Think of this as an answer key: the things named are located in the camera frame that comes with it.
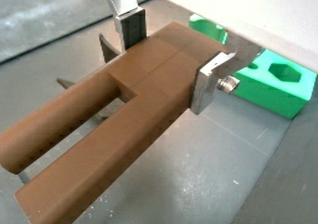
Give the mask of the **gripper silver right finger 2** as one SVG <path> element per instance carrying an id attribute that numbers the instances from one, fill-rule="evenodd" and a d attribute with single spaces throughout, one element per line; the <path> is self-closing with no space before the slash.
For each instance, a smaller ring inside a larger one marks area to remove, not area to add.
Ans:
<path id="1" fill-rule="evenodd" d="M 217 89 L 226 94 L 236 91 L 240 79 L 233 74 L 249 66 L 262 52 L 258 44 L 232 32 L 228 33 L 223 46 L 226 52 L 219 51 L 197 71 L 190 104 L 195 114 L 213 102 Z"/>

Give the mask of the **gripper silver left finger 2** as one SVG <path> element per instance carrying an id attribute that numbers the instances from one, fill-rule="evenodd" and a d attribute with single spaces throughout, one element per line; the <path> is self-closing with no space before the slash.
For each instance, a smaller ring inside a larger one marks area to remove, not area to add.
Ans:
<path id="1" fill-rule="evenodd" d="M 147 37 L 146 9 L 137 0 L 107 0 L 114 13 L 122 48 L 127 50 Z"/>

